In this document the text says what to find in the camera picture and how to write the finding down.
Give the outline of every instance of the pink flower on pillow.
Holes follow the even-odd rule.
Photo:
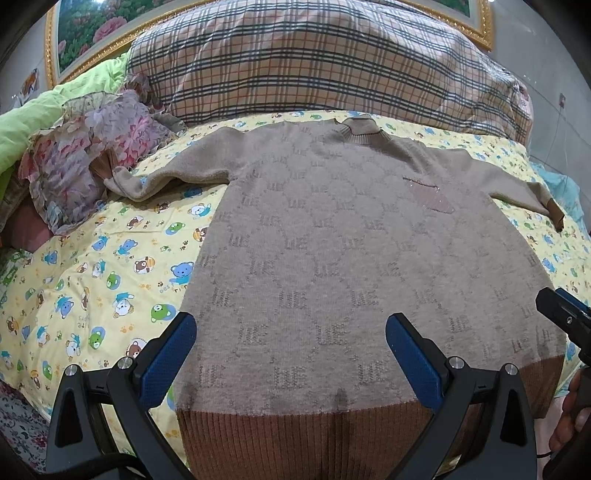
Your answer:
[[[100,42],[103,38],[111,35],[119,27],[123,27],[127,23],[127,20],[123,17],[113,17],[103,23],[95,32],[95,36],[92,37],[92,42]]]

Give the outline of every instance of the bed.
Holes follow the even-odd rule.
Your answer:
[[[149,174],[222,126],[246,131],[273,122],[342,121],[359,114],[266,113],[204,124],[140,162],[133,174]],[[473,158],[494,163],[523,180],[541,181],[530,167],[525,148],[511,140],[459,134],[379,115],[373,118],[389,134],[413,138],[429,147],[464,148]],[[185,291],[177,267],[193,262],[207,241],[207,226],[225,188],[178,184],[140,205],[110,197],[102,211],[70,235],[54,237],[34,255],[14,258],[0,274],[0,281],[8,286],[0,301],[4,319],[0,378],[18,388],[49,419],[68,364],[106,368],[124,355],[137,355],[176,314]],[[496,203],[536,253],[554,286],[588,303],[591,242],[572,219],[566,217],[564,230],[557,233],[541,215]],[[576,354],[576,347],[567,342],[557,391],[578,367]],[[174,391],[151,413],[185,460],[174,414]],[[106,416],[118,445],[129,449],[110,407]]]

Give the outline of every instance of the picture frame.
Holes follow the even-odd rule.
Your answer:
[[[480,48],[494,47],[490,1],[494,0],[400,0],[456,28]]]
[[[47,13],[48,88],[73,80],[124,51],[141,33],[214,0],[60,0]],[[489,0],[401,0],[460,30],[485,50],[493,45]]]

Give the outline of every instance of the metal screw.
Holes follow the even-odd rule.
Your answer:
[[[519,369],[513,364],[505,365],[505,372],[507,372],[509,375],[517,375],[518,371]]]
[[[78,365],[68,365],[66,367],[66,376],[71,377],[78,371]]]
[[[449,359],[449,364],[452,368],[456,368],[457,370],[460,370],[462,368],[464,368],[464,365],[466,365],[466,363],[464,362],[464,360],[462,360],[460,357],[458,356],[453,356]]]
[[[125,357],[119,359],[119,361],[117,362],[117,366],[121,370],[127,370],[129,367],[131,367],[131,365],[133,365],[133,363],[134,363],[133,358],[131,358],[130,356],[125,356]]]

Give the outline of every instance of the plaid fabric cover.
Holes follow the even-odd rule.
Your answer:
[[[189,125],[343,109],[526,144],[533,120],[515,76],[395,0],[220,0],[139,36],[128,62]]]

